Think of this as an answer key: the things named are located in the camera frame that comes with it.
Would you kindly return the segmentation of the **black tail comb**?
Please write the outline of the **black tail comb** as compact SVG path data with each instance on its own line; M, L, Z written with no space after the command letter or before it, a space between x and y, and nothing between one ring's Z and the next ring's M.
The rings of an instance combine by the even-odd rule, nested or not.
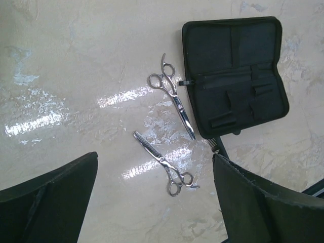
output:
M227 151L223 145L223 142L220 137L207 139L207 143L214 154L220 154L223 157L229 159Z

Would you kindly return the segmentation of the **black zip tool case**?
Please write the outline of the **black zip tool case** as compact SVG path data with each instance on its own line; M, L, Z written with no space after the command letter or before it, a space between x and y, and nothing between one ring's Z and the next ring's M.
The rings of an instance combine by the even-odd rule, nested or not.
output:
M277 68L281 39L281 22L273 16L183 25L182 84L203 138L239 133L288 114Z

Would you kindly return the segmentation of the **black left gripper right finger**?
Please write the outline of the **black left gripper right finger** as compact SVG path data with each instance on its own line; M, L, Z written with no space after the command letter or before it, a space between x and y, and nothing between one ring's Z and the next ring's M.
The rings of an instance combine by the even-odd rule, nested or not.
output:
M323 242L323 180L297 192L214 154L226 242Z

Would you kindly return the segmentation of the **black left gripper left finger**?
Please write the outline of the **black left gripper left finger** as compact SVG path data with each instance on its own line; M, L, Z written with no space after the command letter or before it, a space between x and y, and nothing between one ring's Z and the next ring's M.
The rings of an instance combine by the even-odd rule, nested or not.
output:
M77 242L98 170L98 154L1 190L1 242Z

